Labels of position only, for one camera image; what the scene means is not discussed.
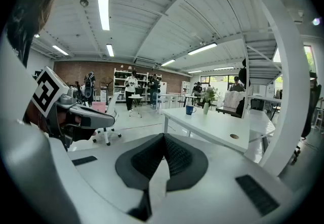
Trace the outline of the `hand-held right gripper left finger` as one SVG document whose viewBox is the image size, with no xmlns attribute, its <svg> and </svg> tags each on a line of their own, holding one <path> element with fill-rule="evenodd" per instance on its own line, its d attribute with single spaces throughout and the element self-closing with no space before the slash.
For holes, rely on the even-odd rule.
<svg viewBox="0 0 324 224">
<path fill-rule="evenodd" d="M 149 182 L 162 161 L 165 151 L 164 134 L 149 138 L 143 144 L 121 154 L 115 163 L 118 176 L 128 188 L 142 191 L 138 206 L 128 214 L 142 221 L 152 215 Z"/>
</svg>

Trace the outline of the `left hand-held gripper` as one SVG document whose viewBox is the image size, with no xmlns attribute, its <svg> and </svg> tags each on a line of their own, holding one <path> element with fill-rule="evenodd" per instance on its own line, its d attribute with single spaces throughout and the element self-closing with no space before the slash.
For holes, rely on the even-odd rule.
<svg viewBox="0 0 324 224">
<path fill-rule="evenodd" d="M 90 139 L 97 129 L 114 123 L 112 116 L 77 103 L 77 90 L 69 88 L 49 67 L 41 71 L 36 82 L 38 87 L 32 102 L 46 118 L 48 135 L 60 140 L 65 149 L 73 142 Z M 80 116 L 81 123 L 61 127 L 57 116 L 61 111 Z"/>
</svg>

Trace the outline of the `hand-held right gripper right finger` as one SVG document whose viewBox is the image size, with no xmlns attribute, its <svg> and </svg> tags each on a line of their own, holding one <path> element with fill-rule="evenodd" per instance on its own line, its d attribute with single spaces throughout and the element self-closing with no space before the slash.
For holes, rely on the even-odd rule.
<svg viewBox="0 0 324 224">
<path fill-rule="evenodd" d="M 170 134 L 164 135 L 164 157 L 169 168 L 170 179 L 166 191 L 190 189 L 206 174 L 209 162 L 201 150 Z"/>
</svg>

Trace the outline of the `person's left forearm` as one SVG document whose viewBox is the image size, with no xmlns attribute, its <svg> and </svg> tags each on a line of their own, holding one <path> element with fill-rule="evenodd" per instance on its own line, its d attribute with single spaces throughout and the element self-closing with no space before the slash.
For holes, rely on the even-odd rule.
<svg viewBox="0 0 324 224">
<path fill-rule="evenodd" d="M 37 125 L 40 130 L 45 133 L 49 133 L 46 125 L 46 118 L 42 115 L 42 113 L 38 110 L 38 108 L 32 101 L 30 101 L 27 106 L 23 121 L 28 124 Z"/>
</svg>

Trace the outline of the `person's left hand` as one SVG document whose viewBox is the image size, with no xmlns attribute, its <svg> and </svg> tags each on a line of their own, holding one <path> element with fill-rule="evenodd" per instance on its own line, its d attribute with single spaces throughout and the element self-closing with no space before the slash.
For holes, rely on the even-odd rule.
<svg viewBox="0 0 324 224">
<path fill-rule="evenodd" d="M 58 123 L 61 127 L 65 126 L 66 124 L 77 124 L 79 125 L 82 121 L 82 118 L 78 115 L 66 112 L 58 112 Z"/>
</svg>

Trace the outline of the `pink box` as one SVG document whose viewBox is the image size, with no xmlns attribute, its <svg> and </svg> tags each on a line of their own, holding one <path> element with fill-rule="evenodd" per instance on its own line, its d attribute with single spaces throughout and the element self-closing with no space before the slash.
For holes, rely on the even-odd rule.
<svg viewBox="0 0 324 224">
<path fill-rule="evenodd" d="M 106 113 L 106 103 L 100 101 L 93 101 L 92 109 L 101 113 Z"/>
</svg>

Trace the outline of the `person's black printed shirt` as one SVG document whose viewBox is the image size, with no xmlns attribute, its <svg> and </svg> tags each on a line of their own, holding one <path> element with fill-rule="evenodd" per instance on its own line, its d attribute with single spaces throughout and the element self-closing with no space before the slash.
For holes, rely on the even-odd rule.
<svg viewBox="0 0 324 224">
<path fill-rule="evenodd" d="M 7 38 L 16 56 L 27 67 L 31 43 L 35 32 L 30 28 L 18 27 L 17 25 L 7 26 Z"/>
</svg>

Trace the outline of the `black standing fan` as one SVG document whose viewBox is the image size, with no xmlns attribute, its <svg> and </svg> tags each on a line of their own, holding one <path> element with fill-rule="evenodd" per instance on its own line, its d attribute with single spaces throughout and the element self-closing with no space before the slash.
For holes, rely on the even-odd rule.
<svg viewBox="0 0 324 224">
<path fill-rule="evenodd" d="M 113 79 L 111 77 L 103 77 L 99 82 L 100 101 L 105 102 L 106 105 L 109 104 L 109 93 L 111 91 L 112 84 L 113 84 Z"/>
</svg>

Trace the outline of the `white office chair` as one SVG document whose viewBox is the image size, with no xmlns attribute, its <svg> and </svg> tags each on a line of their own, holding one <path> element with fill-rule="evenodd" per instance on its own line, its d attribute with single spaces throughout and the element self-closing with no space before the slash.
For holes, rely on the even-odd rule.
<svg viewBox="0 0 324 224">
<path fill-rule="evenodd" d="M 105 113 L 109 116 L 112 116 L 114 118 L 114 122 L 117 121 L 118 113 L 115 110 L 115 105 L 117 102 L 118 96 L 121 94 L 121 92 L 114 93 L 112 98 L 109 101 L 109 105 L 106 106 Z M 114 123 L 109 127 L 99 128 L 96 130 L 97 134 L 92 137 L 93 143 L 97 143 L 99 140 L 104 139 L 107 146 L 110 146 L 111 143 L 109 141 L 109 137 L 111 134 L 116 135 L 117 137 L 121 137 L 122 135 L 120 133 L 117 133 L 114 129 Z"/>
</svg>

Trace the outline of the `round white side table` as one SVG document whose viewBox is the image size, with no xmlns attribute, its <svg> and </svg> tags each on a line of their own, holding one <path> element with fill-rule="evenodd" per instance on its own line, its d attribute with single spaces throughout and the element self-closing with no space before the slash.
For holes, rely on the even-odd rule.
<svg viewBox="0 0 324 224">
<path fill-rule="evenodd" d="M 142 99 L 143 96 L 139 94 L 133 94 L 129 97 L 132 101 L 131 109 L 137 112 L 139 117 L 142 117 Z"/>
</svg>

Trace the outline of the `white storage shelf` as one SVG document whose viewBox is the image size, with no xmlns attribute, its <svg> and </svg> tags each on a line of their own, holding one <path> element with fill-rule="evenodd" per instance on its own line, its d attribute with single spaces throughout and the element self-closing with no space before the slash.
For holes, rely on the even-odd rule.
<svg viewBox="0 0 324 224">
<path fill-rule="evenodd" d="M 114 75 L 113 75 L 113 93 L 119 93 L 117 102 L 126 102 L 126 95 L 125 95 L 125 81 L 127 77 L 132 75 L 132 71 L 135 70 L 133 67 L 129 66 L 126 69 L 123 68 L 115 68 Z M 142 102 L 147 102 L 149 98 L 148 93 L 148 80 L 149 80 L 149 73 L 143 73 L 142 71 L 137 70 L 136 78 L 138 80 L 139 88 L 142 89 L 141 96 Z"/>
</svg>

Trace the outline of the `blue flower bouquet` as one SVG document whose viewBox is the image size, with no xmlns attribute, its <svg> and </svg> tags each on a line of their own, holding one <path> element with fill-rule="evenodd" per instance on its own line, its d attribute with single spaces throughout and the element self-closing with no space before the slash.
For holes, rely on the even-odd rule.
<svg viewBox="0 0 324 224">
<path fill-rule="evenodd" d="M 202 94 L 204 102 L 207 102 L 209 105 L 211 105 L 213 101 L 218 100 L 218 97 L 218 89 L 215 87 L 207 87 Z"/>
</svg>

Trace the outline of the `white staircase frame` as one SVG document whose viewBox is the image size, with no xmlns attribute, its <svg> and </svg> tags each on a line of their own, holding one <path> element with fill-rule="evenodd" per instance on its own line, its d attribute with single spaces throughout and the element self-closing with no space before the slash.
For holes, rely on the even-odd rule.
<svg viewBox="0 0 324 224">
<path fill-rule="evenodd" d="M 274 33 L 282 67 L 283 97 L 273 138 L 260 166 L 279 176 L 296 148 L 307 118 L 310 79 L 299 31 L 280 0 L 257 0 Z"/>
</svg>

